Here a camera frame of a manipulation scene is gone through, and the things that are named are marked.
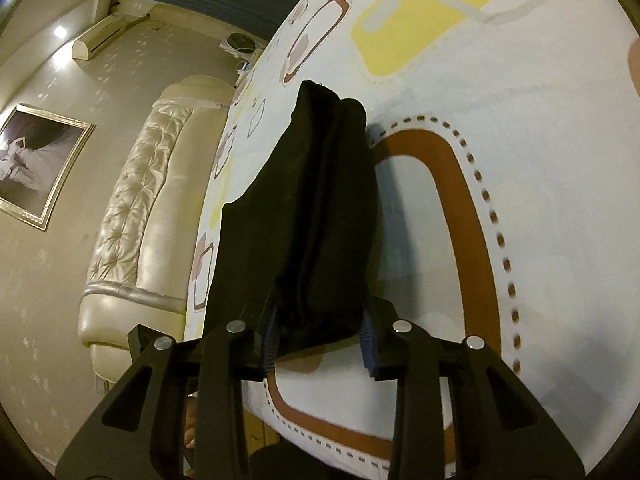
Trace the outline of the white wall air conditioner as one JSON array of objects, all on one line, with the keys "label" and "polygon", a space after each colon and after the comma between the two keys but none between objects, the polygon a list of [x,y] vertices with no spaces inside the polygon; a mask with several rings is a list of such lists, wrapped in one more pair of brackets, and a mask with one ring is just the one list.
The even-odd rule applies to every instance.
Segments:
[{"label": "white wall air conditioner", "polygon": [[113,40],[149,17],[149,13],[142,16],[120,13],[107,15],[74,40],[72,59],[82,62],[90,61]]}]

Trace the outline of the white patterned bed sheet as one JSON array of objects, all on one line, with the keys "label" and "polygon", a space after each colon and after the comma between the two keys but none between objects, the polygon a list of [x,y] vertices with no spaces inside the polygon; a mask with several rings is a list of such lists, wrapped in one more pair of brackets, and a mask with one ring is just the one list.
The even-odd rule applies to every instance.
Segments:
[{"label": "white patterned bed sheet", "polygon": [[639,431],[639,0],[299,0],[235,93],[188,289],[311,80],[367,113],[375,296],[479,336],[593,477]]}]

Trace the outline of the black pants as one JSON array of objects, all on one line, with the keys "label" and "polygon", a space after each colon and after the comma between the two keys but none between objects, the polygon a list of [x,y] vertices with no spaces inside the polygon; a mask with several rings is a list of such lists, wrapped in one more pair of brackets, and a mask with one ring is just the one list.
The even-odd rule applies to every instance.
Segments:
[{"label": "black pants", "polygon": [[300,84],[265,165],[222,208],[206,332],[252,314],[281,356],[359,332],[378,218],[366,122],[359,101]]}]

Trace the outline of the gold framed wall picture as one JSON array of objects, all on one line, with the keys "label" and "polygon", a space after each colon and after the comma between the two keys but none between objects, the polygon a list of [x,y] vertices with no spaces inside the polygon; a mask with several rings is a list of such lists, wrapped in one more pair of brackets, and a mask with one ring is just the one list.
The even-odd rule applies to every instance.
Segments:
[{"label": "gold framed wall picture", "polygon": [[1,125],[1,210],[44,231],[90,122],[16,104]]}]

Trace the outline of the cream tufted leather headboard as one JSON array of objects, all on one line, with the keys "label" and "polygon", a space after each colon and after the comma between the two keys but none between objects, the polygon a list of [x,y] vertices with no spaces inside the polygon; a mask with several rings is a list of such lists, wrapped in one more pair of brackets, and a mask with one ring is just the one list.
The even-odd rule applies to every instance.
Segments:
[{"label": "cream tufted leather headboard", "polygon": [[151,107],[107,203],[80,300],[78,337],[94,374],[128,370],[138,324],[180,339],[206,186],[234,89],[195,75]]}]

